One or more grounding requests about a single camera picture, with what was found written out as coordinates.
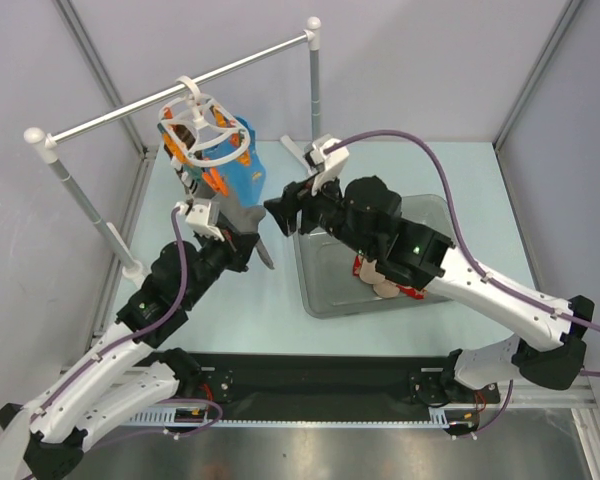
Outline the red reindeer sock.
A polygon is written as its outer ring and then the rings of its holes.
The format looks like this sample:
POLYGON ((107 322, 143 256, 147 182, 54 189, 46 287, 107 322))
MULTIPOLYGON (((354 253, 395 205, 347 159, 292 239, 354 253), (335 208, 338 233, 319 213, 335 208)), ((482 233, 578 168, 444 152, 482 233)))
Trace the red reindeer sock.
POLYGON ((415 300, 424 300, 427 296, 425 290, 417 290, 413 287, 402 286, 389 280, 373 284, 372 288, 376 295, 383 299, 391 299, 404 295, 415 300))
POLYGON ((354 260, 352 273, 368 285, 378 285, 386 278, 376 270, 376 261, 369 261, 362 255, 357 255, 354 260))

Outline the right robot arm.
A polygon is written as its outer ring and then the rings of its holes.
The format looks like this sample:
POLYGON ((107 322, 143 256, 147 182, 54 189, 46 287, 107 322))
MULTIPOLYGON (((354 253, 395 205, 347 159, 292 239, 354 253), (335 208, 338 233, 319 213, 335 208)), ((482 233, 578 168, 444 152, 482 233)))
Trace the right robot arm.
POLYGON ((571 387, 584 366, 584 332, 568 321, 573 306, 590 322, 593 304, 584 297, 551 299, 510 279, 472 265, 450 237, 402 217, 402 199, 376 176, 342 188, 316 178, 288 184, 264 203, 282 233, 320 228, 371 261, 385 279, 446 297, 509 329, 511 337, 479 349, 450 353, 441 376, 443 393, 464 401, 499 381, 523 378, 556 391, 571 387))

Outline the grey sock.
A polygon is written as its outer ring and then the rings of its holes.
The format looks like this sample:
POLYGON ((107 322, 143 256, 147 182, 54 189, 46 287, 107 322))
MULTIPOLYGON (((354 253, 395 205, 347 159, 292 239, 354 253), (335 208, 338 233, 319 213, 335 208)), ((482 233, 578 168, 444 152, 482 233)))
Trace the grey sock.
MULTIPOLYGON (((259 223, 266 216, 266 210, 260 206, 244 207, 240 203, 235 192, 229 188, 229 196, 225 197, 214 192, 210 187, 200 185, 196 191, 194 199, 211 199, 217 201, 220 206, 220 214, 218 217, 217 226, 222 229, 231 229, 237 232, 257 233, 258 242, 255 249, 263 264, 273 270, 274 262, 264 246, 263 241, 259 237, 259 223)), ((217 279, 225 270, 214 262, 213 255, 213 239, 204 238, 196 235, 202 245, 199 252, 199 264, 207 264, 207 270, 217 279)))

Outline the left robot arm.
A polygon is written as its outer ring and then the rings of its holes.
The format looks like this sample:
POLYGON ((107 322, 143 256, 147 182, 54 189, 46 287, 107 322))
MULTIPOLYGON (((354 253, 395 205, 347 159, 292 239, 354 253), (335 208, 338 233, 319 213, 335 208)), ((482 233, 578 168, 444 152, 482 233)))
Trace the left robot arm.
POLYGON ((37 398, 0 409, 0 479, 16 478, 22 465, 36 479, 63 479, 111 431, 164 401, 193 402, 201 426, 221 419, 193 357, 180 348, 158 349, 222 273, 247 270, 258 234, 223 233, 224 239, 206 240, 200 249, 182 239, 165 246, 94 347, 37 398), (114 384, 154 353, 156 360, 138 377, 114 384))

